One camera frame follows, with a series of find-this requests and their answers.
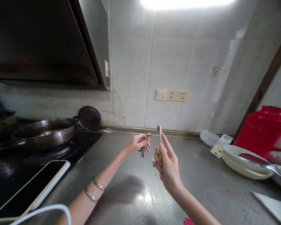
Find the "phone screen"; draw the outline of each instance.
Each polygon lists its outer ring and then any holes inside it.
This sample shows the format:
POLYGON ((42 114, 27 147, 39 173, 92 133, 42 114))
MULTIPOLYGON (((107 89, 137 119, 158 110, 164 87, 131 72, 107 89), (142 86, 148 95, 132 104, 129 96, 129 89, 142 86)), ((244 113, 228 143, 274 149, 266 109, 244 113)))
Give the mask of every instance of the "phone screen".
POLYGON ((66 163, 67 161, 49 162, 0 210, 0 218, 21 216, 66 163))

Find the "white tile wall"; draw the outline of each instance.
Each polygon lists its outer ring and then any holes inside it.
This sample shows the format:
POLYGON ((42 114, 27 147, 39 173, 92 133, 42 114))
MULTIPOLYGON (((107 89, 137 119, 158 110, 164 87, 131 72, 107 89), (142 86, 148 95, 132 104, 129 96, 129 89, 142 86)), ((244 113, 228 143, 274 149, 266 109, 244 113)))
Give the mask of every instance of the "white tile wall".
POLYGON ((281 0, 168 11, 146 9, 139 0, 102 2, 110 13, 113 90, 0 84, 7 108, 46 119, 91 105, 105 125, 235 133, 281 43, 281 0), (190 93, 184 103, 156 101, 156 89, 190 93))

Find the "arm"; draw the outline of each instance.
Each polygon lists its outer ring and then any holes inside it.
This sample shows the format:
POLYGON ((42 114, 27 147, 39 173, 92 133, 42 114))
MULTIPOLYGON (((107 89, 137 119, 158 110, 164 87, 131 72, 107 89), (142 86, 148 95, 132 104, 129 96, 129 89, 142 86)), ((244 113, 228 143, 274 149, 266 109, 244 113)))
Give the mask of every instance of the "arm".
POLYGON ((202 206, 184 187, 179 173, 178 158, 168 139, 162 133, 165 147, 156 148, 156 168, 162 173, 163 184, 174 200, 196 225, 220 225, 216 218, 202 206))
MULTIPOLYGON (((139 134, 133 136, 130 143, 114 158, 114 160, 95 178, 97 183, 106 188, 117 172, 121 164, 133 153, 137 152, 144 145, 148 144, 147 150, 149 151, 150 144, 149 141, 145 140, 146 135, 139 134)), ((94 182, 90 182, 87 186, 89 193, 95 198, 99 199, 104 191, 100 190, 94 182)), ((96 203, 91 201, 91 199, 86 195, 84 189, 80 194, 70 203, 68 206, 71 213, 72 224, 83 225, 93 209, 96 203)), ((66 225, 67 219, 64 214, 62 214, 55 225, 66 225)))

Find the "kitchen counter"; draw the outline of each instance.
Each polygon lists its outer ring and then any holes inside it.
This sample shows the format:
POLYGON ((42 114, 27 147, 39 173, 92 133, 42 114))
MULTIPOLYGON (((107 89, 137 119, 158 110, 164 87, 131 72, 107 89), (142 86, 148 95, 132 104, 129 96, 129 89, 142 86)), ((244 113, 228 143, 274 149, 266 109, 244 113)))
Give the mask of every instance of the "kitchen counter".
MULTIPOLYGON (((131 139, 131 133, 104 133, 63 178, 42 206, 68 205, 131 139)), ((188 216, 172 199, 152 165, 159 136, 152 136, 151 153, 138 152, 119 168, 86 224, 183 224, 188 216)), ((222 224, 278 224, 252 195, 257 192, 281 201, 281 188, 271 179, 247 179, 210 153, 200 139, 168 137, 179 159, 185 187, 222 224)), ((61 213, 51 211, 28 224, 54 224, 61 213)))

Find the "pan handle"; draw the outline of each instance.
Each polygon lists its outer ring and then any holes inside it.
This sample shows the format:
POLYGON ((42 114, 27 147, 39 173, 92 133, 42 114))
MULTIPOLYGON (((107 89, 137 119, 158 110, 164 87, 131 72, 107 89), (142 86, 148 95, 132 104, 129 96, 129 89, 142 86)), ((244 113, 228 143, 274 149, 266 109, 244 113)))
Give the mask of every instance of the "pan handle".
POLYGON ((78 123, 81 120, 81 116, 74 116, 72 119, 75 120, 75 123, 78 123))
POLYGON ((12 139, 7 142, 0 143, 0 150, 16 148, 26 143, 25 139, 12 139))

